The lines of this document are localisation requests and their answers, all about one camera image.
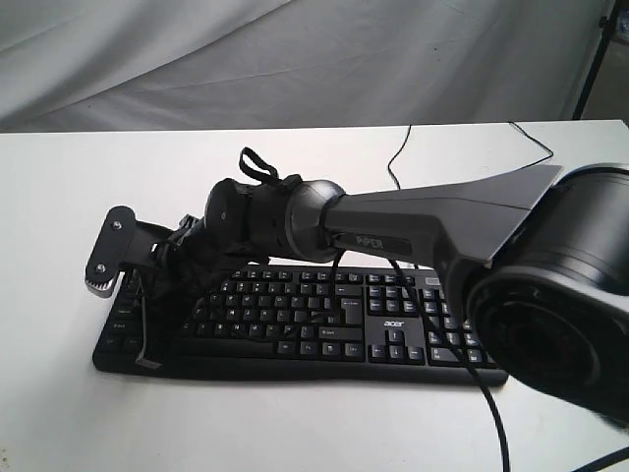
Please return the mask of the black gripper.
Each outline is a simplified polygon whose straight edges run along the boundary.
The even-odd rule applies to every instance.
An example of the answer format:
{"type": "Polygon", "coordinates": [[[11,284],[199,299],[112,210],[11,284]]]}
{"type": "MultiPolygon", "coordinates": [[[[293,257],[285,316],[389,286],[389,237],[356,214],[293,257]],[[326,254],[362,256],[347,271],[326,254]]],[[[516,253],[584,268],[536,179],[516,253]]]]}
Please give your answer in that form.
{"type": "Polygon", "coordinates": [[[139,221],[137,230],[143,236],[137,252],[151,266],[137,270],[142,347],[136,364],[156,370],[199,303],[206,304],[233,272],[266,264],[268,252],[231,233],[221,240],[192,215],[175,229],[139,221]]]}

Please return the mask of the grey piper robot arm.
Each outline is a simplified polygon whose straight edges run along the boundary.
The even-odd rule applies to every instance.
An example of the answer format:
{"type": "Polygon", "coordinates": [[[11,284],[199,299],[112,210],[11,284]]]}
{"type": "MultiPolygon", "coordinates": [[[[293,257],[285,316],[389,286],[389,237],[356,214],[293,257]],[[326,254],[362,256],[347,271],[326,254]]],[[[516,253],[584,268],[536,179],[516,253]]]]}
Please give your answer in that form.
{"type": "Polygon", "coordinates": [[[251,184],[225,179],[202,218],[144,252],[143,347],[159,369],[184,318],[249,262],[337,265],[347,251],[432,268],[449,312],[518,381],[628,420],[628,168],[563,173],[532,163],[459,184],[348,195],[326,180],[280,177],[244,148],[251,184]]]}

